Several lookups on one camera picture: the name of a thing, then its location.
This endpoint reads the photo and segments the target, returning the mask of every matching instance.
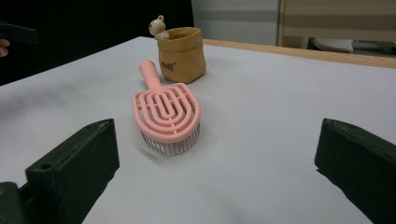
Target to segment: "toy bear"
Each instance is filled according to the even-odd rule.
[[[169,38],[168,32],[166,32],[166,26],[164,21],[164,17],[160,15],[158,19],[152,21],[149,24],[149,32],[154,35],[155,39],[167,39]]]

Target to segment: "table surface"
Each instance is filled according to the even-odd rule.
[[[205,40],[206,73],[188,85],[201,135],[176,157],[147,148],[134,123],[131,97],[147,89],[140,62],[172,84],[152,38],[0,87],[0,182],[21,186],[24,169],[71,134],[114,119],[120,169],[84,223],[371,223],[314,158],[324,118],[396,143],[395,70],[219,43]]]

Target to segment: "brush head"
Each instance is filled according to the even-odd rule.
[[[196,142],[201,117],[200,105],[184,83],[161,86],[155,65],[139,66],[149,90],[133,96],[134,120],[146,143],[165,155],[178,155]]]

